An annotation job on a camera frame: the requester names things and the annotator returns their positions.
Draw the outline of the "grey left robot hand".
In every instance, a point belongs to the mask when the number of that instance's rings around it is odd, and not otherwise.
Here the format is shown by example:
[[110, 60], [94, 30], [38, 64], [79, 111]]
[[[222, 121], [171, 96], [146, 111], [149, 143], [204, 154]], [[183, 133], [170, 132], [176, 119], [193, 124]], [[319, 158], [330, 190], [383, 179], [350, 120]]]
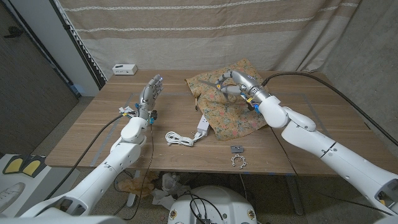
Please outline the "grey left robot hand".
[[139, 96], [139, 107], [135, 113], [135, 117], [149, 119], [150, 112], [155, 106], [155, 100], [163, 90], [162, 80], [163, 78], [160, 75], [156, 75], [144, 87]]

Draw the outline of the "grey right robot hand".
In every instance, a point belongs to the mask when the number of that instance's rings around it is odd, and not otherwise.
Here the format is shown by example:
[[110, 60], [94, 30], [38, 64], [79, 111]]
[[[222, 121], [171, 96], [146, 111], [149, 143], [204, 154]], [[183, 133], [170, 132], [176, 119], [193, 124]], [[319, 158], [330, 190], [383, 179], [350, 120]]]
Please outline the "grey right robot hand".
[[[224, 81], [229, 78], [233, 79], [236, 83], [235, 86], [223, 85]], [[266, 98], [270, 97], [268, 91], [260, 86], [255, 78], [240, 71], [232, 70], [222, 74], [215, 84], [225, 96], [239, 96], [244, 93], [248, 98], [252, 98], [256, 103], [262, 103]]]

